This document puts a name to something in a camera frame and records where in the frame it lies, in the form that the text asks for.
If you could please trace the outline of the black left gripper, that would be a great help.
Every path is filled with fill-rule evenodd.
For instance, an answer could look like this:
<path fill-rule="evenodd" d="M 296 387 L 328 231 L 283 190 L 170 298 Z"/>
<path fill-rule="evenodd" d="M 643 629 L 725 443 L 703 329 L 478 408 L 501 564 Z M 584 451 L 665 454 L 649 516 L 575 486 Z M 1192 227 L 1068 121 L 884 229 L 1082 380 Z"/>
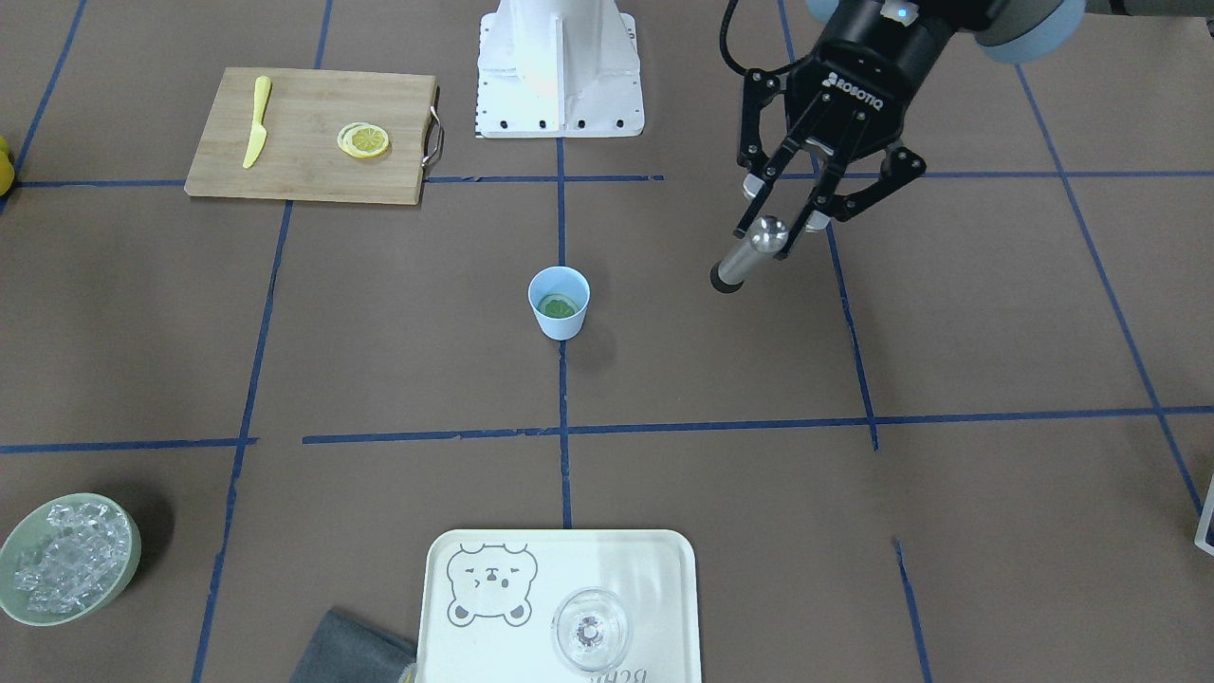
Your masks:
<path fill-rule="evenodd" d="M 804 233 L 853 220 L 927 172 L 927 161 L 898 140 L 910 99 L 959 30 L 957 1 L 806 5 L 823 24 L 807 53 L 770 70 L 736 68 L 743 78 L 737 163 L 745 167 L 749 206 L 734 238 L 745 237 L 798 150 L 827 158 L 777 260 L 788 258 Z M 845 170 L 880 150 L 886 152 L 877 181 L 838 194 Z"/>

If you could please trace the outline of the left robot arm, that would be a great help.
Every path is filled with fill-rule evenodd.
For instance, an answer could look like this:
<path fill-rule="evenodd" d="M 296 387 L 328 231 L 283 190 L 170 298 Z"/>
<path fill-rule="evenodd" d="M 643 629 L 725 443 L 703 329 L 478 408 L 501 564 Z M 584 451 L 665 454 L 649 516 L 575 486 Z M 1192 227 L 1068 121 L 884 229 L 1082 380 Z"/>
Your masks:
<path fill-rule="evenodd" d="M 845 222 L 927 171 L 902 141 L 904 116 L 954 35 L 971 35 L 985 56 L 1026 64 L 1076 33 L 1083 1 L 811 1 L 822 23 L 812 49 L 773 70 L 726 64 L 741 74 L 741 142 L 749 198 L 743 237 L 798 152 L 822 169 L 793 237 L 826 220 Z"/>

